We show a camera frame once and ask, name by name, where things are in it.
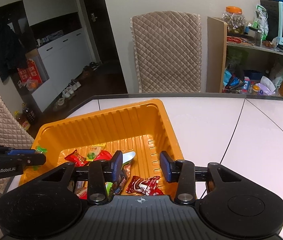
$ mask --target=dark red candy wrapper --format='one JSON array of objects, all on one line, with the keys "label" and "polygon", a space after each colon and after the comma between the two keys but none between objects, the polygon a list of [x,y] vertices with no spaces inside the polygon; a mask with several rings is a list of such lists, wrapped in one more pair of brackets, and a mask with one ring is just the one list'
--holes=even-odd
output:
[{"label": "dark red candy wrapper", "polygon": [[82,157],[77,150],[74,150],[73,153],[67,155],[65,157],[66,161],[75,163],[76,167],[84,166],[88,163],[85,157]]},{"label": "dark red candy wrapper", "polygon": [[98,160],[106,160],[109,161],[112,158],[111,154],[108,151],[102,150],[96,158],[94,158],[94,161]]},{"label": "dark red candy wrapper", "polygon": [[164,193],[157,188],[160,176],[153,176],[148,179],[142,179],[139,176],[132,176],[126,192],[127,193],[141,193],[146,196],[164,195]]}]

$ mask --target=orange tray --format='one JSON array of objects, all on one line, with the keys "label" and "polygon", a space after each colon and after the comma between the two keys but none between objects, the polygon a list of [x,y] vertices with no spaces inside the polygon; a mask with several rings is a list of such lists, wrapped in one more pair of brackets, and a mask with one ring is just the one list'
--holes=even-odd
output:
[{"label": "orange tray", "polygon": [[158,187],[174,197],[176,183],[167,183],[159,166],[159,154],[167,151],[173,160],[183,159],[177,138],[162,101],[152,99],[126,106],[105,109],[43,125],[32,149],[38,145],[47,149],[46,163],[37,171],[24,170],[19,185],[66,162],[64,159],[75,149],[87,156],[89,146],[106,143],[105,150],[112,155],[135,151],[131,176],[148,178],[161,176]]}]

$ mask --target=metal screw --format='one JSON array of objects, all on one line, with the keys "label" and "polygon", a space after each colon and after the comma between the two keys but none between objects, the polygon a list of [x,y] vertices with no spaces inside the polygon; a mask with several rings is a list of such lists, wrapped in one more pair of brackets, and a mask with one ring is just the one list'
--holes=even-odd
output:
[{"label": "metal screw", "polygon": [[188,193],[179,194],[177,197],[182,202],[187,202],[193,199],[193,196]]},{"label": "metal screw", "polygon": [[101,193],[95,193],[90,196],[90,199],[96,202],[103,201],[105,198],[105,195]]}]

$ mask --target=dark liquid bottle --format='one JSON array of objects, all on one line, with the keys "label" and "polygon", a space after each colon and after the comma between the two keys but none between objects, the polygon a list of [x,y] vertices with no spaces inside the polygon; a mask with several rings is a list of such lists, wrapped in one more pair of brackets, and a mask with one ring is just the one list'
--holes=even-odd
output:
[{"label": "dark liquid bottle", "polygon": [[37,123],[37,116],[35,115],[34,111],[25,103],[22,104],[22,113],[26,116],[30,124]]}]

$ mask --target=shelf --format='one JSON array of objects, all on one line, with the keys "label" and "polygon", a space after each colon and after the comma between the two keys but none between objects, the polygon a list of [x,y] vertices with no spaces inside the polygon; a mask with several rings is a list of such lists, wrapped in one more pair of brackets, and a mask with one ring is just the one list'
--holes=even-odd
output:
[{"label": "shelf", "polygon": [[283,50],[279,48],[268,48],[265,45],[261,44],[260,46],[254,46],[254,45],[246,45],[244,43],[234,43],[234,42],[227,42],[227,46],[232,46],[232,47],[239,47],[239,48],[245,48],[245,49],[256,49],[256,50],[261,50],[261,51],[266,51],[269,53],[274,53],[278,55],[283,55]]}]

